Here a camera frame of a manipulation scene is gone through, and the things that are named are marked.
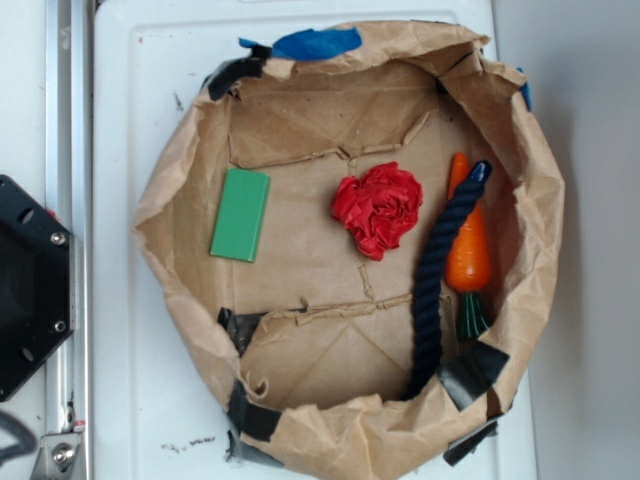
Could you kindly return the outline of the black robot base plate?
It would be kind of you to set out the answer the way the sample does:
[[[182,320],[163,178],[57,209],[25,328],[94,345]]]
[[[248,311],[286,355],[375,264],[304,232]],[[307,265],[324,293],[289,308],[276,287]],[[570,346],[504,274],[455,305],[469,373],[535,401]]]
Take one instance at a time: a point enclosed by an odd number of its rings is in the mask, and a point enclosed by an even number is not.
[[[1,400],[69,337],[72,234],[1,176]]]

